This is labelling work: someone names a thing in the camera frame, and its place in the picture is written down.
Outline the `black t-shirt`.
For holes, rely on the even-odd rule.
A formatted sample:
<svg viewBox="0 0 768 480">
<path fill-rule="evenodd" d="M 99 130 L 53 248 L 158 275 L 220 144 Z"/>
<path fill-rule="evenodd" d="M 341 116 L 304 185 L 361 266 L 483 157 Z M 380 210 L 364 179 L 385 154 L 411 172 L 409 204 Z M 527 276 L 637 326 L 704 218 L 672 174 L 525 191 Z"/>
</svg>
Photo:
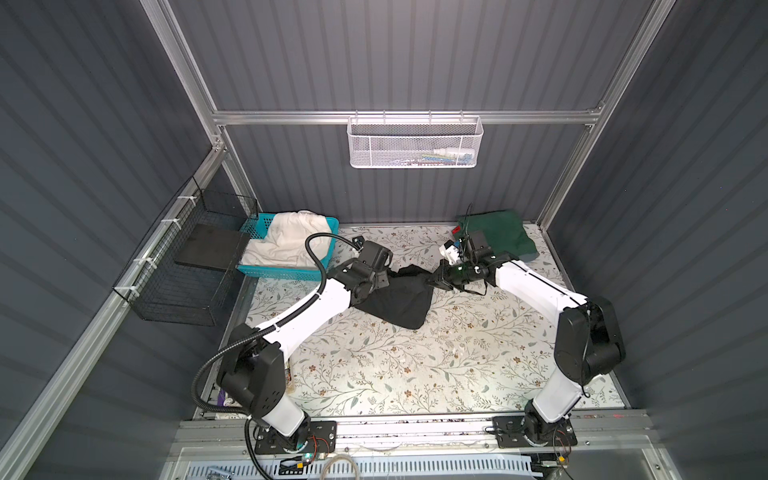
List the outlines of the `black t-shirt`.
<svg viewBox="0 0 768 480">
<path fill-rule="evenodd" d="M 392 325 L 418 330 L 431 309 L 434 287 L 428 283 L 430 276 L 413 264 L 397 271 L 389 269 L 389 285 L 372 292 L 355 308 Z"/>
</svg>

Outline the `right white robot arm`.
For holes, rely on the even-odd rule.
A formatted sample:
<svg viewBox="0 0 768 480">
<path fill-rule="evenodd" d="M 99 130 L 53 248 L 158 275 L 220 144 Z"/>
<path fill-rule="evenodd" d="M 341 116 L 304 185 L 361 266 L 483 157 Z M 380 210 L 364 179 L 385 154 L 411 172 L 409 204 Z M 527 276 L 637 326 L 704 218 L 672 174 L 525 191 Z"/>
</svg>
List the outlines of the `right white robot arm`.
<svg viewBox="0 0 768 480">
<path fill-rule="evenodd" d="M 626 358 L 612 303 L 561 287 L 511 253 L 493 251 L 480 231 L 445 242 L 439 253 L 430 285 L 467 293 L 468 284 L 481 281 L 520 298 L 556 328 L 556 369 L 528 401 L 517 427 L 531 445 L 555 442 L 573 408 L 587 396 L 587 385 Z"/>
</svg>

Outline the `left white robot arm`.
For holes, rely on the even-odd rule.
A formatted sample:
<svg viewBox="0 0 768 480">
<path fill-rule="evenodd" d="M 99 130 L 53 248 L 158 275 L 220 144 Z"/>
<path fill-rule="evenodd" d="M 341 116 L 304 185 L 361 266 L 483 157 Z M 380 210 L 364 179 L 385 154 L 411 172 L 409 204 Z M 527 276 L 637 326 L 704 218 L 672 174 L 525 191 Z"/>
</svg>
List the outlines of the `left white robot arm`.
<svg viewBox="0 0 768 480">
<path fill-rule="evenodd" d="M 312 234 L 305 240 L 320 273 L 319 285 L 275 319 L 244 325 L 219 356 L 216 377 L 216 385 L 240 405 L 242 414 L 270 427 L 291 450 L 306 443 L 311 420 L 286 394 L 286 361 L 333 317 L 389 285 L 389 249 L 361 237 L 346 240 L 356 256 L 328 270 L 310 246 L 320 237 Z"/>
</svg>

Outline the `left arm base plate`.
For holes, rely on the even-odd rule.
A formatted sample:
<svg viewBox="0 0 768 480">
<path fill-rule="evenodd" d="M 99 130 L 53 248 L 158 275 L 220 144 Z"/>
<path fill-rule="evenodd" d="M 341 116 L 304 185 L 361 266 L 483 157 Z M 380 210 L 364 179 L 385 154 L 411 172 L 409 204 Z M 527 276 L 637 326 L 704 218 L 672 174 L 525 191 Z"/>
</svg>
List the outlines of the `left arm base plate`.
<svg viewBox="0 0 768 480">
<path fill-rule="evenodd" d="M 277 430 L 256 427 L 252 437 L 257 454 L 333 453 L 336 450 L 338 423 L 312 420 L 302 424 L 292 436 Z"/>
</svg>

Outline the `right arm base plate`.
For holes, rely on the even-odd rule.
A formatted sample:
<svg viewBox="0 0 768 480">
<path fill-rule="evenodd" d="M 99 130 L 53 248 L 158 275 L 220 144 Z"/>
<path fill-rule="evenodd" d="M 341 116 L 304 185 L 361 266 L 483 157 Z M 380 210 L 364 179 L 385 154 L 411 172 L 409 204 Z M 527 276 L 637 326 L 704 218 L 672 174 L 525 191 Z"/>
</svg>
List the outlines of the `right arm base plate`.
<svg viewBox="0 0 768 480">
<path fill-rule="evenodd" d="M 574 428 L 568 418 L 557 423 L 539 421 L 535 416 L 504 415 L 491 419 L 488 430 L 500 448 L 523 447 L 575 447 L 578 444 Z"/>
</svg>

